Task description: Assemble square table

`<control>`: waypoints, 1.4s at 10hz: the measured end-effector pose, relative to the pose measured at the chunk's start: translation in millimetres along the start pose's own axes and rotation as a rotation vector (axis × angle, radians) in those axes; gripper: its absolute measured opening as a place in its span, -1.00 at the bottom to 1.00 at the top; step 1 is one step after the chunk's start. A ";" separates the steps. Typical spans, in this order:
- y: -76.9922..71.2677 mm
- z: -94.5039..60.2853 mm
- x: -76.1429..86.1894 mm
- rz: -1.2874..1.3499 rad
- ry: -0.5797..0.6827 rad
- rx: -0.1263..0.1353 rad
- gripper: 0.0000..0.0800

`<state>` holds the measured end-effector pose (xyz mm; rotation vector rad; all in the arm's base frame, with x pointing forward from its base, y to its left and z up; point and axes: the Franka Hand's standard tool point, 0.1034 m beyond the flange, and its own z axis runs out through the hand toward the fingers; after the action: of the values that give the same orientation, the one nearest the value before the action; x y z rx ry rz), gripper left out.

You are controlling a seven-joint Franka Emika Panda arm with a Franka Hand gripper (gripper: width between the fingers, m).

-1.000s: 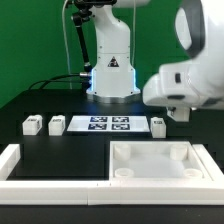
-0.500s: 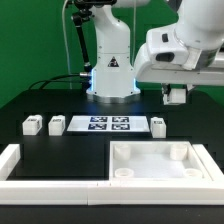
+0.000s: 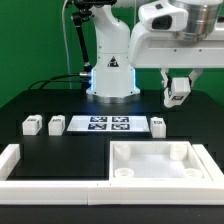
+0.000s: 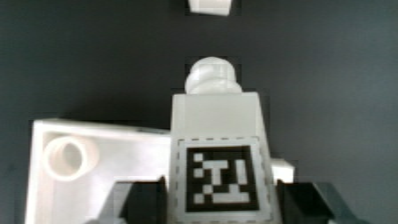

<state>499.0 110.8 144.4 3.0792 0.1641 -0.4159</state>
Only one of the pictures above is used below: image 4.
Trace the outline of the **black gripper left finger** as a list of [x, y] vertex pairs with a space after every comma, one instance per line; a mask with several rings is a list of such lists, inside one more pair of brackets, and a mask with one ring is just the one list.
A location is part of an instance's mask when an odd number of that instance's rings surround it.
[[83, 224], [166, 224], [163, 177], [113, 184], [99, 215]]

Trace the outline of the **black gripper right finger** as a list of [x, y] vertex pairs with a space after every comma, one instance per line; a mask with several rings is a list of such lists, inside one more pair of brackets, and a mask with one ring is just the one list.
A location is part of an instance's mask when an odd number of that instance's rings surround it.
[[277, 196], [282, 224], [371, 224], [355, 216], [330, 183], [277, 181]]

